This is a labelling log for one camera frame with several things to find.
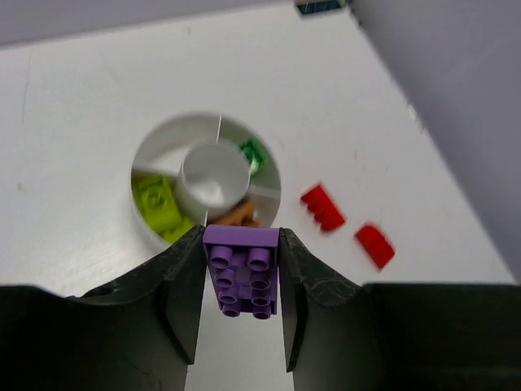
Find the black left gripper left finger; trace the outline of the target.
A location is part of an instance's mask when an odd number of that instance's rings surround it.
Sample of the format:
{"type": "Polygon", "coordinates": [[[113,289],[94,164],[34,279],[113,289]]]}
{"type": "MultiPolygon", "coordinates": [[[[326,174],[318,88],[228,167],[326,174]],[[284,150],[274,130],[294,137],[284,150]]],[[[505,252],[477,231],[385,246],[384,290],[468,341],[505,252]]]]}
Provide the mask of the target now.
{"type": "Polygon", "coordinates": [[[1,289],[4,390],[182,390],[195,351],[204,229],[82,297],[1,289]]]}

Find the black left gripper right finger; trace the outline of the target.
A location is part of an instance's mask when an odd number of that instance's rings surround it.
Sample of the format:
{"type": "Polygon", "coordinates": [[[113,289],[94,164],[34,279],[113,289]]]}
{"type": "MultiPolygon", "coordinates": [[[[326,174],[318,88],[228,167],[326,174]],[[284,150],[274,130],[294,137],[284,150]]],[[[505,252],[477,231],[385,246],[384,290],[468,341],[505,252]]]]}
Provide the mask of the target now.
{"type": "Polygon", "coordinates": [[[289,229],[279,231],[278,261],[295,389],[519,389],[519,286],[359,286],[289,229]]]}

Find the red curved lego brick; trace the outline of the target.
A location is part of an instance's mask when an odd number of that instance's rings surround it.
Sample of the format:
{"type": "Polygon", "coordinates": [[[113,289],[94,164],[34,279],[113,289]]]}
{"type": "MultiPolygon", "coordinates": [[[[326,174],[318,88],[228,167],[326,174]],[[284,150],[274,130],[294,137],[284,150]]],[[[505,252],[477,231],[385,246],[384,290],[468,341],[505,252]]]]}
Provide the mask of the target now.
{"type": "Polygon", "coordinates": [[[354,234],[354,239],[378,270],[382,270],[396,255],[396,250],[391,241],[372,222],[363,224],[354,234]]]}

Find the purple lego assembly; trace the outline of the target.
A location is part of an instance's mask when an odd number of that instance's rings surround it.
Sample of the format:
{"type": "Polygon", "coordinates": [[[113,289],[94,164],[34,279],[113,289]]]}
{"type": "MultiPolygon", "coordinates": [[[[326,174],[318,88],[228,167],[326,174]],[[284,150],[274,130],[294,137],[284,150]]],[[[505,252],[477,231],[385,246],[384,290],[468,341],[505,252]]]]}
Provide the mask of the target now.
{"type": "Polygon", "coordinates": [[[203,234],[221,312],[266,320],[277,313],[279,229],[209,225],[203,234]]]}

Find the lime green sloped lego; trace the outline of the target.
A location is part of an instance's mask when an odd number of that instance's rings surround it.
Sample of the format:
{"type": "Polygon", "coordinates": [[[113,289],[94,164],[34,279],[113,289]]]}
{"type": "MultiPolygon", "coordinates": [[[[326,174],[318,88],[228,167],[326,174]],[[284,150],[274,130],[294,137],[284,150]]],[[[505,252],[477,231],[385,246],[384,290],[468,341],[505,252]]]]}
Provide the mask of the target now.
{"type": "Polygon", "coordinates": [[[164,175],[145,177],[133,185],[134,200],[143,220],[156,233],[176,227],[182,216],[164,175]]]}

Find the dark green square lego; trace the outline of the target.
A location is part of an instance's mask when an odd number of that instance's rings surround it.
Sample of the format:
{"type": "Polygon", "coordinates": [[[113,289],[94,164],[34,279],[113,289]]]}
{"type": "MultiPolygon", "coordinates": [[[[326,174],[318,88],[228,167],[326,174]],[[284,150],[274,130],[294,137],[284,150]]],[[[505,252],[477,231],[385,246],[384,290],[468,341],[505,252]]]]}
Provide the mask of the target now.
{"type": "Polygon", "coordinates": [[[249,173],[252,177],[259,174],[265,167],[268,155],[263,145],[255,138],[249,138],[239,145],[248,162],[249,173]]]}

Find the lime green tall lego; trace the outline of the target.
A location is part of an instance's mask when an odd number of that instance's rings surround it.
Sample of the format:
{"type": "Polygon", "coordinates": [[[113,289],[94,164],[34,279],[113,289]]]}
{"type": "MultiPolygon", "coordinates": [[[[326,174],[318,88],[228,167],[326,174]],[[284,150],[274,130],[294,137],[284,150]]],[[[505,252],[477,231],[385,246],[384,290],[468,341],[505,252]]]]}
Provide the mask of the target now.
{"type": "Polygon", "coordinates": [[[162,232],[160,236],[169,244],[174,244],[184,234],[194,226],[194,223],[187,217],[182,218],[178,223],[162,232]]]}

